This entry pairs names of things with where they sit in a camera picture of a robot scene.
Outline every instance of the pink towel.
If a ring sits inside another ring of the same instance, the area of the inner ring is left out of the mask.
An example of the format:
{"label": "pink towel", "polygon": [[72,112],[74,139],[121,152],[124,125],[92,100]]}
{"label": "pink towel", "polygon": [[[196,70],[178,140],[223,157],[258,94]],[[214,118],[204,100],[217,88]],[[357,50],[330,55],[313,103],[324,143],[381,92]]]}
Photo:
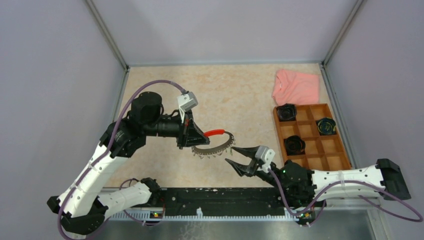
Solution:
{"label": "pink towel", "polygon": [[317,104],[320,101],[320,77],[280,69],[275,75],[272,97],[278,106],[284,104]]}

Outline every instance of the beige tabletop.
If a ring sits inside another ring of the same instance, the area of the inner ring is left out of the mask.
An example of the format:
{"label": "beige tabletop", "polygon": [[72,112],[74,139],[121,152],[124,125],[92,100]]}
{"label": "beige tabletop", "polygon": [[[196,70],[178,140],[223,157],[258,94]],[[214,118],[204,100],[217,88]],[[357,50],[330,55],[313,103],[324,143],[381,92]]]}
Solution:
{"label": "beige tabletop", "polygon": [[[122,106],[143,84],[152,80],[172,80],[193,92],[199,102],[193,108],[194,121],[204,132],[225,129],[235,137],[237,147],[265,145],[275,150],[274,162],[282,166],[271,97],[275,73],[287,69],[320,76],[320,102],[330,103],[318,64],[248,64],[132,67],[125,87]],[[177,109],[181,93],[160,83],[150,86],[162,96],[165,113]],[[225,135],[210,137],[214,147],[226,141]],[[161,187],[270,187],[257,177],[239,177],[224,160],[242,164],[249,159],[235,152],[200,159],[191,148],[178,149],[175,138],[147,137],[146,145],[135,152],[106,187],[118,187],[129,178],[157,179]]]}

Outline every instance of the wooden organizer box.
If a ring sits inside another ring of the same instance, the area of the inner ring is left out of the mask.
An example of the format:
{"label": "wooden organizer box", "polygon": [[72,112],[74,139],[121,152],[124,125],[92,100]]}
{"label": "wooden organizer box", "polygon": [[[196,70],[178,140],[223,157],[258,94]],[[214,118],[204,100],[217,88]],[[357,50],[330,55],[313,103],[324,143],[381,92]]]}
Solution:
{"label": "wooden organizer box", "polygon": [[[333,118],[327,104],[296,105],[294,121],[280,121],[277,107],[273,110],[275,128],[278,134],[283,163],[287,160],[305,167],[322,171],[349,170],[351,164],[343,147],[339,132],[334,135],[320,135],[316,121]],[[284,141],[297,135],[305,142],[305,154],[287,156]]]}

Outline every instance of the white wall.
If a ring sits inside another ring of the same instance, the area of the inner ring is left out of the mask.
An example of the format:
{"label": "white wall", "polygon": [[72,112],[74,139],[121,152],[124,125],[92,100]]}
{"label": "white wall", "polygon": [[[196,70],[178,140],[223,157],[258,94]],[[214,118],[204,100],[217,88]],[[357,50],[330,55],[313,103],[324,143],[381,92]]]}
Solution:
{"label": "white wall", "polygon": [[0,239],[60,239],[46,201],[112,119],[123,69],[83,1],[0,3]]}
{"label": "white wall", "polygon": [[[400,165],[424,214],[424,1],[368,1],[328,67],[362,167]],[[400,204],[384,207],[413,216]],[[423,224],[387,216],[394,239],[423,239]]]}
{"label": "white wall", "polygon": [[322,61],[355,0],[95,0],[129,65]]}

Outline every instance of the red handle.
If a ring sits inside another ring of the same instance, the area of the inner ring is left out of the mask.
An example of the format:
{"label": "red handle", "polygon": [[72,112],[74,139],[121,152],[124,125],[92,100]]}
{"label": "red handle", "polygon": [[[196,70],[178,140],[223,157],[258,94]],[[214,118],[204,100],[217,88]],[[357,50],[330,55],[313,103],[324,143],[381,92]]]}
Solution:
{"label": "red handle", "polygon": [[215,130],[207,131],[207,132],[205,132],[203,135],[204,135],[205,137],[210,137],[210,136],[213,136],[213,135],[223,135],[223,134],[224,134],[224,132],[225,132],[225,130],[224,130],[224,129],[215,129]]}

